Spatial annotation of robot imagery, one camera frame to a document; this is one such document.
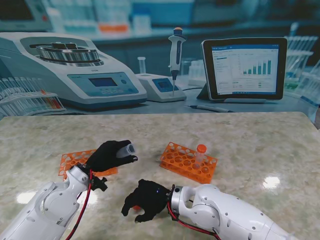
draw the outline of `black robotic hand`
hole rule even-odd
[[[94,172],[104,172],[114,167],[133,163],[138,160],[134,155],[123,158],[117,158],[119,149],[131,144],[129,140],[124,141],[106,141],[103,143],[88,159],[86,168]]]
[[[138,187],[126,197],[121,213],[127,216],[130,208],[139,206],[144,210],[135,222],[147,222],[159,214],[167,205],[170,190],[154,182],[141,179]]]

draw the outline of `robotic arm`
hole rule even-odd
[[[125,154],[125,149],[130,144],[129,140],[107,141],[92,154],[86,166],[78,164],[66,171],[65,181],[45,184],[0,234],[0,239],[59,240],[80,206],[77,203],[79,194],[86,190],[90,193],[90,189],[101,189],[103,192],[107,189],[107,179],[99,179],[92,171],[103,172],[138,160],[134,155]],[[117,157],[118,152],[122,153],[121,157]]]
[[[296,240],[259,209],[214,185],[173,185],[171,191],[164,189],[158,183],[140,180],[138,188],[125,199],[122,214],[126,216],[131,207],[138,205],[145,213],[135,220],[145,222],[167,206],[172,220],[218,240]],[[150,201],[143,200],[143,196],[149,196]],[[187,207],[192,196],[192,207]],[[194,225],[179,220],[179,216],[189,218]]]

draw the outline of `pen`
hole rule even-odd
[[[234,111],[230,111],[228,109],[215,107],[215,106],[205,106],[205,105],[187,105],[187,106],[192,109],[202,109],[202,110],[208,110],[216,113],[234,113]]]

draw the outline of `tablet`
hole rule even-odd
[[[211,100],[282,99],[287,56],[284,37],[205,40],[201,47]]]

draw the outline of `orange test tube rack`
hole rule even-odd
[[[203,161],[196,161],[196,151],[169,142],[160,157],[160,167],[194,180],[201,184],[209,184],[214,175],[217,158],[204,155]]]
[[[88,161],[89,157],[95,151],[96,149],[92,149],[87,151],[78,151],[62,154],[58,176],[63,176],[64,180],[67,179],[66,171],[68,171],[72,166],[77,165],[78,163],[85,164]],[[116,167],[103,172],[93,172],[93,174],[96,177],[102,177],[117,173],[118,169]]]

